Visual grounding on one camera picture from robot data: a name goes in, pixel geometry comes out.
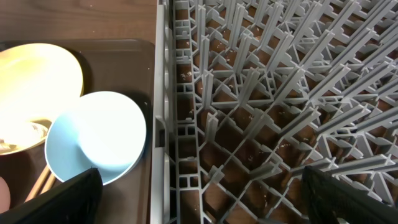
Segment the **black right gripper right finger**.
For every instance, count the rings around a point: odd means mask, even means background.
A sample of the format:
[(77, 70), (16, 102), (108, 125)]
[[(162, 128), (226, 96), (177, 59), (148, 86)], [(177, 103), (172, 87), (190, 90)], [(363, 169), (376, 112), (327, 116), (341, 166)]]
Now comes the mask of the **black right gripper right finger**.
[(397, 223), (397, 209), (312, 166), (303, 170), (302, 197), (310, 223)]

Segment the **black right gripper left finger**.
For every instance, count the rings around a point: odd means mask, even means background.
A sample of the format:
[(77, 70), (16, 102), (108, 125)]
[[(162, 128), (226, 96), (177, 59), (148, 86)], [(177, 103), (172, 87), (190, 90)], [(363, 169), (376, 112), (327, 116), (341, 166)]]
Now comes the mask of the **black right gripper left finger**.
[(95, 222), (103, 183), (90, 168), (55, 188), (1, 214), (1, 224), (58, 224)]

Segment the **pink rice bowl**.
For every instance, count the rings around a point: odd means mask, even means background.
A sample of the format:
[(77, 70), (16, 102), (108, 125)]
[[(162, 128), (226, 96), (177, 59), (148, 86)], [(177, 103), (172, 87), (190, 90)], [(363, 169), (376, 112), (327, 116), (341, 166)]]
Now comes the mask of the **pink rice bowl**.
[(0, 213), (9, 210), (11, 204), (11, 195), (6, 181), (0, 177)]

